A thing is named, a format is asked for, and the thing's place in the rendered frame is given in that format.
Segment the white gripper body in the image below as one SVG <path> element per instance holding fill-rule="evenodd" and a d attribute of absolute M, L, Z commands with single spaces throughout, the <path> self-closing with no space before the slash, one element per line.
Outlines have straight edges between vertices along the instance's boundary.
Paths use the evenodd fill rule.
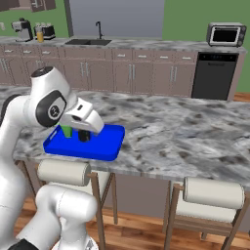
<path fill-rule="evenodd" d="M 104 127 L 104 122 L 99 114 L 92 110 L 83 122 L 83 127 L 86 131 L 98 134 Z"/>

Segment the black mug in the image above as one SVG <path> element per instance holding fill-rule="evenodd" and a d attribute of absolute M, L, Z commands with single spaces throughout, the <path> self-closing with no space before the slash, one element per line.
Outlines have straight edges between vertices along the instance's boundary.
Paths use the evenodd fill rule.
<path fill-rule="evenodd" d="M 78 140 L 80 142 L 88 142 L 91 139 L 91 134 L 89 131 L 85 131 L 85 130 L 79 130 L 78 131 Z"/>

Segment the blue tray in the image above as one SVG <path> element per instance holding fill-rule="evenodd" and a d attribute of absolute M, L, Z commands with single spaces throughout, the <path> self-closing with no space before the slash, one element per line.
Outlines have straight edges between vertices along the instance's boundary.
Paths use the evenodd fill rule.
<path fill-rule="evenodd" d="M 77 130 L 72 130 L 71 137 L 66 138 L 61 126 L 57 126 L 44 141 L 43 148 L 50 154 L 113 161 L 117 158 L 124 136 L 123 126 L 105 124 L 97 136 L 91 133 L 88 142 L 80 142 Z"/>

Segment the green cup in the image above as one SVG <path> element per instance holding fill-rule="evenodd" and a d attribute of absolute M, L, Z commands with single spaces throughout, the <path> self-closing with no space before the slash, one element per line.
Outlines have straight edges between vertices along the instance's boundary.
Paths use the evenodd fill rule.
<path fill-rule="evenodd" d="M 72 128 L 70 126 L 62 125 L 62 131 L 66 138 L 72 137 Z"/>

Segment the wooden stool with cream cushion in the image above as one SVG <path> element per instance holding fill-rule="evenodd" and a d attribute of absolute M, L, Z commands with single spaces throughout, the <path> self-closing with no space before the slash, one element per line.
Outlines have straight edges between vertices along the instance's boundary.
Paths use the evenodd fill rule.
<path fill-rule="evenodd" d="M 46 184 L 37 212 L 12 250 L 105 250 L 103 206 L 116 191 L 115 175 L 88 163 L 45 159 L 37 169 Z"/>
<path fill-rule="evenodd" d="M 173 229 L 190 229 L 225 237 L 221 250 L 229 250 L 250 206 L 250 191 L 241 184 L 185 177 L 168 182 L 162 231 L 164 250 L 170 250 Z"/>

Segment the brown base cupboards run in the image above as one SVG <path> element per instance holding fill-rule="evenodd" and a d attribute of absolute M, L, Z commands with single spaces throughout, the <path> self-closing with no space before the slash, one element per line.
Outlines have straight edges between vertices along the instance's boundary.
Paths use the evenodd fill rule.
<path fill-rule="evenodd" d="M 197 54 L 189 51 L 1 44 L 8 78 L 28 85 L 40 66 L 53 65 L 75 89 L 189 97 Z"/>

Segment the dark sink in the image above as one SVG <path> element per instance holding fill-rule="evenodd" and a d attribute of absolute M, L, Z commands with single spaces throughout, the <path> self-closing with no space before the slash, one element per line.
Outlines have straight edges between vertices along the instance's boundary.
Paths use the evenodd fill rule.
<path fill-rule="evenodd" d="M 104 40 L 104 39 L 71 39 L 68 42 L 65 42 L 65 45 L 99 45 L 105 46 L 109 44 L 112 40 Z"/>

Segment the black tap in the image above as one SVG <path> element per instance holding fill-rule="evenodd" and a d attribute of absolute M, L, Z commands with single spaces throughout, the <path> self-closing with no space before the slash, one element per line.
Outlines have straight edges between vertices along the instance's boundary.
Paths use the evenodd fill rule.
<path fill-rule="evenodd" d="M 102 40 L 104 35 L 102 34 L 102 26 L 100 21 L 96 21 L 96 27 L 99 30 L 99 39 Z"/>

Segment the black toaster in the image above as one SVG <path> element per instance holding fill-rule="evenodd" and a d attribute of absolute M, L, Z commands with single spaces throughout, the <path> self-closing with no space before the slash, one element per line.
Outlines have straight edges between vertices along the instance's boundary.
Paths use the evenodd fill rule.
<path fill-rule="evenodd" d="M 54 27 L 50 23 L 37 23 L 34 27 L 34 34 L 37 34 L 38 31 L 43 33 L 43 38 L 45 40 L 52 40 L 56 37 Z"/>

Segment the orange juice bottle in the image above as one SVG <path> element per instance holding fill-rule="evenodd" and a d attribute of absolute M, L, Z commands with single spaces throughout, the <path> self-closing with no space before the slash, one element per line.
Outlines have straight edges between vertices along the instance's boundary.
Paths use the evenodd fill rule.
<path fill-rule="evenodd" d="M 36 36 L 37 36 L 37 41 L 38 41 L 39 43 L 44 42 L 42 27 L 40 27 L 40 26 L 37 26 L 37 27 L 36 27 Z"/>

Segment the grey window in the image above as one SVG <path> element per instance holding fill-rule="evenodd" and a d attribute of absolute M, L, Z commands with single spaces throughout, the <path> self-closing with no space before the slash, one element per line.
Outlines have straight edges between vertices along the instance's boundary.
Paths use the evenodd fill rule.
<path fill-rule="evenodd" d="M 164 0 L 69 0 L 73 34 L 121 38 L 161 38 Z"/>

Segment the black coffee machine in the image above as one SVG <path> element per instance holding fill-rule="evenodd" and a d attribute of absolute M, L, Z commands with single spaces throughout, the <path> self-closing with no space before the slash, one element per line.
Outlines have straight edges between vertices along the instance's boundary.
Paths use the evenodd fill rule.
<path fill-rule="evenodd" d="M 11 23 L 12 29 L 18 34 L 17 42 L 28 42 L 33 39 L 31 25 L 25 18 Z"/>

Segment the black dishwasher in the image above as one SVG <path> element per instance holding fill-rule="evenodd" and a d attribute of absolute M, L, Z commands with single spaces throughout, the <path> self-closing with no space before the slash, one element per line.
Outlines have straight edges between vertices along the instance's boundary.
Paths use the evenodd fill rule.
<path fill-rule="evenodd" d="M 199 52 L 191 97 L 225 101 L 229 95 L 237 59 L 238 54 L 233 53 Z"/>

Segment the silver toaster oven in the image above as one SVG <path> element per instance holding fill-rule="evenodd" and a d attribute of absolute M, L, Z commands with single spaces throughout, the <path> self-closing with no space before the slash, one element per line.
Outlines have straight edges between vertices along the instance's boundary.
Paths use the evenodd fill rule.
<path fill-rule="evenodd" d="M 247 26 L 240 22 L 210 22 L 206 41 L 209 46 L 241 47 Z"/>

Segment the brown wall cupboards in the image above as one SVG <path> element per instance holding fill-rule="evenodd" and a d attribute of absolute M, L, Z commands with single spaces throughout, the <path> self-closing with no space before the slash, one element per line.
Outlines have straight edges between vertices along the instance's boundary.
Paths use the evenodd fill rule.
<path fill-rule="evenodd" d="M 41 12 L 54 10 L 56 0 L 0 0 L 0 12 L 9 10 L 29 10 Z"/>

